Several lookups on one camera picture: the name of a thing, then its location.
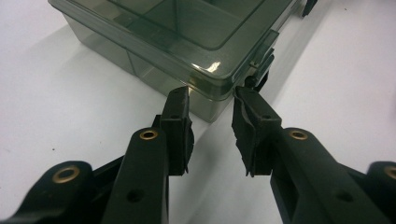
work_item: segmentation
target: white surface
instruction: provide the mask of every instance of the white surface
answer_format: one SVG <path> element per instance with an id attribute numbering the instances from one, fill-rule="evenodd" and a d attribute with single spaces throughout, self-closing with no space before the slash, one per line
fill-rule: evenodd
<path id="1" fill-rule="evenodd" d="M 51 166 L 122 155 L 165 97 L 80 44 L 46 1 L 1 1 L 0 29 L 3 219 Z M 319 0 L 281 32 L 262 95 L 284 127 L 315 134 L 343 164 L 396 161 L 394 36 L 395 1 Z M 232 105 L 211 125 L 191 116 L 191 172 L 171 178 L 171 223 L 281 223 L 269 177 L 244 177 Z"/>

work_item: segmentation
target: transparent plastic box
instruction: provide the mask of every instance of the transparent plastic box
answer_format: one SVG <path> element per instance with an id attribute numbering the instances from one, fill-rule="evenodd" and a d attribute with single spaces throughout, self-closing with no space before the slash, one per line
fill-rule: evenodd
<path id="1" fill-rule="evenodd" d="M 300 0 L 49 0 L 77 38 L 167 95 L 189 86 L 213 122 L 247 76 L 261 80 Z"/>

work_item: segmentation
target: plastic storage box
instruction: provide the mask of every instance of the plastic storage box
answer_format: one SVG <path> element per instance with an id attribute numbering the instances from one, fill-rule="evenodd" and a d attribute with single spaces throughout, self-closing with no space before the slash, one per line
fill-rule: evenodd
<path id="1" fill-rule="evenodd" d="M 261 80 L 278 30 L 300 0 L 49 0 L 78 39 L 213 122 L 247 76 Z"/>

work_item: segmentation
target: white table surface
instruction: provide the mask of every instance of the white table surface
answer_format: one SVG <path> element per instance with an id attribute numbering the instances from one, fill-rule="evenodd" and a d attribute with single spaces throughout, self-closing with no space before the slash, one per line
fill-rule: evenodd
<path id="1" fill-rule="evenodd" d="M 51 166 L 121 156 L 165 97 L 79 43 L 46 1 L 1 1 L 0 30 L 4 219 Z M 261 94 L 283 127 L 307 129 L 345 165 L 396 161 L 395 36 L 394 0 L 319 0 L 282 30 Z M 171 177 L 171 223 L 281 223 L 269 177 L 245 177 L 232 108 L 210 125 L 191 115 L 196 144 L 190 173 Z"/>

